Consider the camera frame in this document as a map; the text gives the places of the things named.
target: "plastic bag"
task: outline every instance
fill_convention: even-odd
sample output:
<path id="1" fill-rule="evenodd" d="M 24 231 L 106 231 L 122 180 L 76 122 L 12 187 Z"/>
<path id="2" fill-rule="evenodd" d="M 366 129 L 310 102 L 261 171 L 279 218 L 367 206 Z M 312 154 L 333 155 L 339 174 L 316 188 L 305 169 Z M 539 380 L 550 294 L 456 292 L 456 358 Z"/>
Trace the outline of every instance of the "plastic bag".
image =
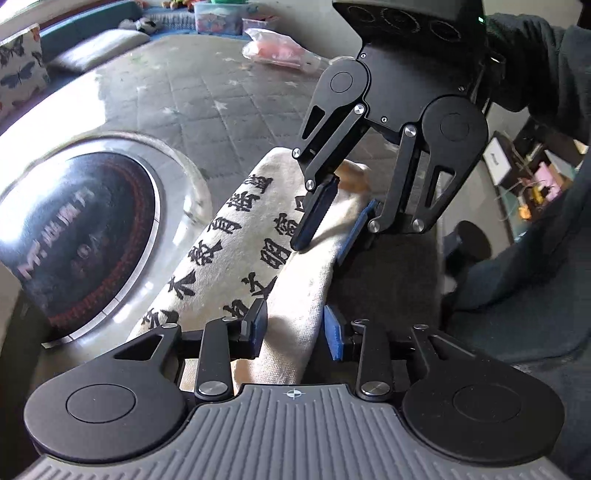
<path id="1" fill-rule="evenodd" d="M 249 60 L 291 67 L 307 73 L 315 72 L 322 59 L 306 50 L 291 37 L 263 28 L 247 28 L 252 41 L 244 45 L 242 54 Z"/>

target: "gray quilted mat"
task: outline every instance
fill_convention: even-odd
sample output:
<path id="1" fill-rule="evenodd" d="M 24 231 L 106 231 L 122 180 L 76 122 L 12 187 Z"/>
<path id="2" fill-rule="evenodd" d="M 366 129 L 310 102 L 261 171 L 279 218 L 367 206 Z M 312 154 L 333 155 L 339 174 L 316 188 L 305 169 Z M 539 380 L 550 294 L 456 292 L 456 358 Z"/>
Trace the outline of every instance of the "gray quilted mat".
<path id="1" fill-rule="evenodd" d="M 321 72 L 256 64 L 245 42 L 172 35 L 98 69 L 104 129 L 153 135 L 191 158 L 207 180 L 213 209 L 273 147 L 291 147 Z M 368 133 L 349 157 L 367 163 L 387 190 L 394 148 Z"/>

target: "panda plush toy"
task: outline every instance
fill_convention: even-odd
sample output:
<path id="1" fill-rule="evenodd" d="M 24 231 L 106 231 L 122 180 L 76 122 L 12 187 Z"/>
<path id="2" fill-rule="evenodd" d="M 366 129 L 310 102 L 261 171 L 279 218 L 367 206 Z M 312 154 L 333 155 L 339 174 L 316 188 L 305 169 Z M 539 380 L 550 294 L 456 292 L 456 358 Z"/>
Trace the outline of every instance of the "panda plush toy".
<path id="1" fill-rule="evenodd" d="M 148 35 L 156 32 L 159 27 L 160 26 L 155 21 L 145 17 L 142 17 L 135 22 L 133 20 L 123 20 L 119 24 L 119 28 L 123 28 L 124 30 L 137 30 L 138 32 L 146 33 Z"/>

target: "person's arm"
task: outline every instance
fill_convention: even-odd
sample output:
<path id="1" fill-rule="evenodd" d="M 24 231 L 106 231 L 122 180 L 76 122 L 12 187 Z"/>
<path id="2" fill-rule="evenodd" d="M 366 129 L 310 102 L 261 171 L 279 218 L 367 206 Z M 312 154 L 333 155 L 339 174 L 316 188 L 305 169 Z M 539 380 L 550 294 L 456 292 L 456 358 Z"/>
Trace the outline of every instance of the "person's arm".
<path id="1" fill-rule="evenodd" d="M 527 15 L 491 15 L 486 26 L 490 46 L 507 60 L 493 100 L 514 112 L 527 106 L 535 118 L 587 143 L 591 31 L 564 30 Z"/>

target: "screw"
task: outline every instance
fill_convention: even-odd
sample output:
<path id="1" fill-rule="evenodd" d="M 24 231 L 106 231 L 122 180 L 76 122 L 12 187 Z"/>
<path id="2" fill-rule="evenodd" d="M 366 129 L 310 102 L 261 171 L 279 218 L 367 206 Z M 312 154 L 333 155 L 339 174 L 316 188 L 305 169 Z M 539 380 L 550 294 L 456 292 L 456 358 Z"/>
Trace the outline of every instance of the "screw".
<path id="1" fill-rule="evenodd" d="M 423 230 L 425 230 L 425 223 L 420 218 L 417 218 L 413 222 L 413 230 L 417 233 L 421 233 Z"/>
<path id="2" fill-rule="evenodd" d="M 414 125 L 407 125 L 406 127 L 404 127 L 404 135 L 410 138 L 416 137 L 417 127 L 415 127 Z"/>
<path id="3" fill-rule="evenodd" d="M 224 382 L 213 380 L 211 382 L 203 382 L 199 385 L 199 393 L 207 395 L 208 397 L 215 397 L 221 395 L 228 390 L 228 386 Z"/>
<path id="4" fill-rule="evenodd" d="M 384 382 L 366 382 L 361 385 L 361 391 L 368 397 L 382 397 L 390 391 L 390 386 Z"/>
<path id="5" fill-rule="evenodd" d="M 379 232 L 379 222 L 377 220 L 372 220 L 368 225 L 368 229 L 372 233 L 378 233 Z"/>

